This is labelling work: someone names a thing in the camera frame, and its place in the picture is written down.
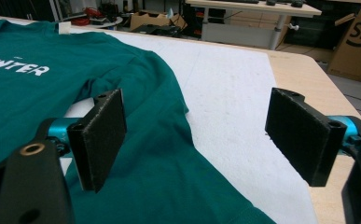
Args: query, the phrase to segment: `teal shirt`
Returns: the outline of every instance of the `teal shirt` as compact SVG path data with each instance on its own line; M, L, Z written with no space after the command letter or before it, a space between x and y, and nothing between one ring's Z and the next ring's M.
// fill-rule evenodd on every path
M43 119L118 88L128 133L104 187L82 191L74 164L65 176L76 223L272 223L194 147L165 61L102 33L0 21L0 161Z

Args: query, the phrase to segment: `wooden table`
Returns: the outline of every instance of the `wooden table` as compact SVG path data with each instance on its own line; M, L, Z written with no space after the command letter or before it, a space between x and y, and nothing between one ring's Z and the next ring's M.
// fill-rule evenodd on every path
M29 23L29 21L18 21L20 23ZM84 32L87 31L99 31L90 28L83 28ZM79 28L74 31L76 33L81 32ZM310 57L304 55L298 55L293 53L277 52L264 49L250 49L244 47L235 47L220 45L214 43L197 42L192 40L183 39L171 39L158 36L147 36L138 34L129 34L115 31L105 31L107 34L111 34L123 41L134 39L133 43L141 43L140 39L144 39L148 46L151 46L152 39L161 40L161 43L169 42L181 44L192 43L197 45L208 45L217 48L224 48L230 51L231 49L245 50L249 53L260 52L268 55L271 63L271 69L276 79L277 87L288 89L305 95L305 102L313 106L315 109L325 115L349 115L355 116L361 119L361 116L354 109L354 107L343 96L340 90L329 79L320 66ZM181 55L174 54L177 60L181 61ZM174 69L175 73L182 72L179 68ZM338 156L334 164L334 168L328 179L327 186L325 188L309 188L312 204L314 206L317 220L320 223L344 223L344 214L341 203L340 192L343 188L344 182L347 179L350 170L353 165L353 160L346 156ZM297 211L289 211L289 215L295 214Z
M205 8L201 40L264 48L268 47L269 49L276 48L280 33L285 25L286 16L312 17L322 13L320 10L306 4L299 8L291 7L289 4L276 4L274 7L270 7L267 6L265 2L258 2L258 4L245 4L213 0L186 0L186 3L191 4L193 7ZM210 23L208 21L209 8L276 14L279 15L279 20L277 21L274 30Z

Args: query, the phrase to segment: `table leg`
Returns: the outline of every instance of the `table leg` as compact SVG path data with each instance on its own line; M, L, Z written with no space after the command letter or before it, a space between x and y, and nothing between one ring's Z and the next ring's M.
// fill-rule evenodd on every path
M205 11L203 13L202 35L201 35L201 40L202 41L206 40L208 23L209 23L209 7L206 7Z
M270 49L275 49L278 44L280 33L282 32L282 28L285 25L285 15L280 15L278 23L276 24L275 30L272 34L272 40L270 43Z

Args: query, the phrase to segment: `white table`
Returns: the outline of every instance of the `white table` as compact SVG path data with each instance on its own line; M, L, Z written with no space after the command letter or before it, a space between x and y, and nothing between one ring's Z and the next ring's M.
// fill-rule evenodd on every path
M275 49L278 44L280 33L285 25L286 16L309 17L320 15L322 12L304 4L301 8L291 7L290 4L276 4L274 7L267 6L265 2L258 4L245 4L233 2L220 2L213 0L186 0L193 7L204 7L201 40L240 44ZM209 8L225 10L239 10L279 15L276 27L263 29L256 27L236 26L229 24L210 23L208 21Z

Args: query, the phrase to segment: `dark fabric item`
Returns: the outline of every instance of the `dark fabric item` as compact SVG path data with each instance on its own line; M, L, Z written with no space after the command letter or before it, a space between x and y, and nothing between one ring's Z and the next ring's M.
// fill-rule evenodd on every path
M0 21L0 160L43 119L117 88L128 133L103 189L82 191L74 164L65 176L76 223L272 223L193 146L171 68L102 33Z

